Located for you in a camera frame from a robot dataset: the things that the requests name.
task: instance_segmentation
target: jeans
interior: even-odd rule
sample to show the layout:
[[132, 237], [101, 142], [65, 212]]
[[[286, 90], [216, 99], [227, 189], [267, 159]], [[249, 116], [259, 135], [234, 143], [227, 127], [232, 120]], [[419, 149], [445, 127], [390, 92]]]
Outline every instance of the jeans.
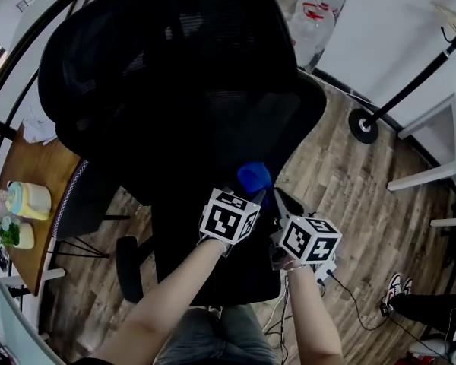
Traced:
[[456, 331], [456, 295], [398, 294], [388, 303], [402, 316], [429, 325], [452, 340]]
[[252, 306], [225, 307], [221, 319], [205, 309], [190, 309], [159, 353], [156, 365], [214, 358], [235, 363], [277, 363]]

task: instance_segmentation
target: sneaker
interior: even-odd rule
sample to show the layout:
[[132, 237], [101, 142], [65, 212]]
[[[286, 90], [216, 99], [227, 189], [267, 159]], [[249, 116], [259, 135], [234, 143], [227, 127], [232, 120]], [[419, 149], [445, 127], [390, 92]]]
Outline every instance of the sneaker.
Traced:
[[390, 311], [393, 311], [394, 308], [388, 304], [388, 302], [401, 292], [401, 275], [400, 273], [395, 273], [390, 282], [388, 283], [387, 296], [384, 299], [384, 304]]
[[412, 277], [409, 277], [405, 282], [404, 286], [402, 287], [402, 293], [404, 295], [410, 295], [412, 293]]

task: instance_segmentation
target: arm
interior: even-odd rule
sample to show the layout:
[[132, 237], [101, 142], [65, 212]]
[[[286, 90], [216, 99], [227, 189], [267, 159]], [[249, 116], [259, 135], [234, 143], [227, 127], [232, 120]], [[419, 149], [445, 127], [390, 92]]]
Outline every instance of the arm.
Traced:
[[311, 267], [287, 274], [301, 364], [343, 364], [340, 336], [322, 302]]
[[113, 365], [146, 365], [155, 356], [207, 280], [223, 252], [206, 240], [128, 314], [120, 329], [91, 357]]

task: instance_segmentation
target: yellow bottle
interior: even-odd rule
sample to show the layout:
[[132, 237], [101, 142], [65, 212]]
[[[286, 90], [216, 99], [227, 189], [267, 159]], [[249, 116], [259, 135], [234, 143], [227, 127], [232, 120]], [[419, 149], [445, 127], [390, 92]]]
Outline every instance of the yellow bottle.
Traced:
[[51, 212], [51, 193], [45, 186], [14, 181], [8, 186], [5, 205], [12, 214], [45, 221]]

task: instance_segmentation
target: black stand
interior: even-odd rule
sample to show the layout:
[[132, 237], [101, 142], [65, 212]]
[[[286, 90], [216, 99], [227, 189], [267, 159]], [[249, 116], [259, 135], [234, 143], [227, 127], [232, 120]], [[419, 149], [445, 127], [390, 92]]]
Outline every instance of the black stand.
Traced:
[[449, 47], [443, 50], [437, 57], [435, 57], [427, 67], [421, 71], [403, 90], [396, 94], [388, 101], [381, 109], [373, 115], [364, 109], [355, 109], [351, 111], [348, 123], [350, 129], [356, 139], [363, 143], [371, 144], [377, 140], [378, 127], [375, 124], [383, 115], [388, 113], [399, 102], [409, 96], [416, 90], [425, 80], [431, 77], [435, 71], [448, 61], [449, 56], [456, 50], [456, 36], [450, 42]]
[[102, 253], [101, 251], [99, 251], [99, 250], [95, 249], [94, 247], [92, 247], [89, 243], [86, 243], [83, 240], [80, 240], [77, 236], [75, 236], [74, 238], [76, 240], [78, 240], [79, 242], [83, 243], [85, 246], [89, 247], [89, 249], [85, 249], [84, 247], [75, 245], [75, 244], [70, 243], [70, 242], [68, 242], [66, 240], [59, 240], [58, 242], [66, 243], [69, 246], [73, 246], [76, 249], [80, 249], [80, 250], [83, 250], [85, 252], [89, 252], [91, 254], [90, 255], [84, 255], [84, 254], [73, 254], [73, 253], [69, 253], [69, 252], [54, 252], [54, 251], [48, 252], [48, 253], [52, 253], [52, 254], [55, 254], [57, 256], [84, 257], [84, 258], [87, 258], [87, 259], [88, 258], [89, 259], [108, 259], [109, 258], [109, 254]]

